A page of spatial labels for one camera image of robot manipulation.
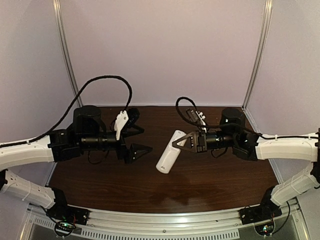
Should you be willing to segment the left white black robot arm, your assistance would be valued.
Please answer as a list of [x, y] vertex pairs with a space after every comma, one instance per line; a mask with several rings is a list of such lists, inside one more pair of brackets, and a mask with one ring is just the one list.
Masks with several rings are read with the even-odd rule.
[[62, 190], [37, 185], [15, 175], [9, 169], [32, 163], [64, 162], [92, 151], [115, 151], [119, 160], [131, 164], [153, 150], [152, 147], [141, 144], [126, 145], [126, 138], [145, 131], [136, 125], [140, 117], [137, 108], [121, 111], [115, 119], [114, 130], [111, 131], [107, 130], [101, 115], [98, 107], [85, 105], [73, 111], [73, 122], [66, 129], [51, 130], [36, 140], [2, 143], [1, 193], [10, 193], [22, 201], [39, 205], [55, 219], [67, 220], [75, 217], [76, 213], [68, 206]]

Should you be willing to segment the white remote control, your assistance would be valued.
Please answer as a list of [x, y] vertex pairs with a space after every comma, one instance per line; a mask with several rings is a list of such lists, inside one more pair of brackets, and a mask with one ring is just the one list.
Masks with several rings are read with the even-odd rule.
[[169, 143], [167, 144], [165, 150], [163, 151], [159, 161], [156, 164], [156, 169], [163, 173], [168, 174], [173, 167], [174, 163], [176, 162], [181, 149], [173, 147], [173, 142], [184, 137], [186, 135], [185, 132], [181, 130], [175, 130], [173, 133], [171, 139], [169, 140]]

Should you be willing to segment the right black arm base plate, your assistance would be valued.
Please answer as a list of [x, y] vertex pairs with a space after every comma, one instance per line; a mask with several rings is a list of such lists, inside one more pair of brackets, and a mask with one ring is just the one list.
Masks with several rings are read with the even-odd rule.
[[273, 207], [263, 204], [246, 206], [238, 212], [243, 225], [271, 221], [273, 218], [282, 215], [282, 210], [278, 206]]

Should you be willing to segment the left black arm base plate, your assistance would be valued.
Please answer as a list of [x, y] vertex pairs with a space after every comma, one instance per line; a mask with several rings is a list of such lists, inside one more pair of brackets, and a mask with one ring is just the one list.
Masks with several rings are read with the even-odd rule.
[[46, 210], [49, 217], [68, 223], [86, 225], [90, 211], [85, 208], [55, 203]]

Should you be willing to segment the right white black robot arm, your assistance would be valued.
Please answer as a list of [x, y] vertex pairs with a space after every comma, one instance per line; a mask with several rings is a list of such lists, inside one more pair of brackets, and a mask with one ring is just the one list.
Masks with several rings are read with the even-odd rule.
[[257, 208], [259, 213], [273, 215], [288, 200], [320, 187], [320, 134], [268, 135], [246, 128], [245, 115], [236, 108], [221, 112], [216, 130], [209, 132], [200, 112], [188, 109], [189, 123], [199, 129], [172, 142], [180, 150], [202, 153], [228, 148], [243, 160], [297, 159], [308, 166], [287, 181], [268, 188]]

